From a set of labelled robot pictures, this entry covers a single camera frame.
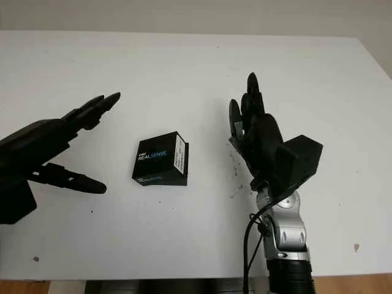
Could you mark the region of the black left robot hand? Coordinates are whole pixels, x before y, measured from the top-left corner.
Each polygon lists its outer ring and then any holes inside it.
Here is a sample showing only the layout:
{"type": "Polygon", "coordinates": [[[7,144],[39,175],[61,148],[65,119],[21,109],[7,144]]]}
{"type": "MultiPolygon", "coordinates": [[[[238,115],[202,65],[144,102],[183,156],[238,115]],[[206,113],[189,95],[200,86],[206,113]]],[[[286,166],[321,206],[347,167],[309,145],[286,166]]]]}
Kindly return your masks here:
{"type": "Polygon", "coordinates": [[[82,129],[92,130],[121,97],[98,96],[58,119],[41,119],[1,140],[1,194],[34,181],[92,194],[107,187],[86,175],[49,162],[70,147],[82,129]]]}

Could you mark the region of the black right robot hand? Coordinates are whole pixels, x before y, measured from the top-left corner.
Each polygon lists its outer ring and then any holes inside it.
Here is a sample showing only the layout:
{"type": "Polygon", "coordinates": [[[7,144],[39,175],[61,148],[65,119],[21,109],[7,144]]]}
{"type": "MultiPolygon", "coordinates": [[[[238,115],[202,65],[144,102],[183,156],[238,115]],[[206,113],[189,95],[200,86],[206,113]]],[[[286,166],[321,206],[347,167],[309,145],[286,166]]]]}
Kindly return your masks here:
{"type": "Polygon", "coordinates": [[[229,139],[244,159],[253,176],[251,190],[260,191],[274,185],[274,157],[282,135],[274,117],[264,108],[255,73],[247,78],[247,91],[238,104],[232,99],[228,109],[229,139]]]}

